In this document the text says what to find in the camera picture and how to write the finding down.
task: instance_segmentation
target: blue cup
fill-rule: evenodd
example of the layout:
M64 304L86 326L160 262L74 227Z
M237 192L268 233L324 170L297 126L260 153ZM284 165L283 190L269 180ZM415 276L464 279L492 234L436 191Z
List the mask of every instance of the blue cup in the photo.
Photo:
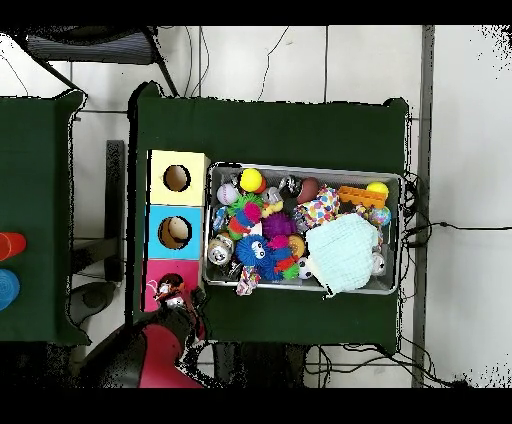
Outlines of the blue cup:
M20 282L14 272L0 269L0 311L7 308L20 292Z

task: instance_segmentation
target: stacked cubes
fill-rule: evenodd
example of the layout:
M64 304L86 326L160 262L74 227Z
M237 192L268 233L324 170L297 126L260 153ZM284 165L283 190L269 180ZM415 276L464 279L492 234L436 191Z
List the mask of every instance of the stacked cubes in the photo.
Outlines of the stacked cubes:
M154 295L165 274L181 275L188 293L202 283L200 260L208 165L203 153L151 152L148 257L146 281L142 282L144 312L158 308Z

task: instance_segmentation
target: purple toy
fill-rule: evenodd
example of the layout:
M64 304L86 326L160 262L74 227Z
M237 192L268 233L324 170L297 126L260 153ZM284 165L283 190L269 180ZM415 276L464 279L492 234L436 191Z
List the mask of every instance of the purple toy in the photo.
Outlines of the purple toy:
M275 236L289 236L297 232L295 221L283 212L270 215L262 220L262 224L263 235L269 240Z

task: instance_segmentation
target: yellow box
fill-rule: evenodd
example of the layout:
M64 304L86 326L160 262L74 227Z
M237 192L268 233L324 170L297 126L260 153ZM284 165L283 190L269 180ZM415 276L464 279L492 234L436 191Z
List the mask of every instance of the yellow box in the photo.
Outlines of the yellow box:
M153 150L149 202L152 205L204 206L209 164L204 153Z

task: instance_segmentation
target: blue box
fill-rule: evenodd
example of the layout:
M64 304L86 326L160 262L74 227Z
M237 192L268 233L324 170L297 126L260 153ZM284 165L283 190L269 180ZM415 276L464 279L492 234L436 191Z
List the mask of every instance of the blue box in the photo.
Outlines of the blue box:
M149 207L149 237L148 259L194 259L201 257L202 216L200 207L179 207L150 205ZM192 228L192 237L181 249L170 249L164 246L158 238L158 228L162 221L170 217L181 217L188 221Z

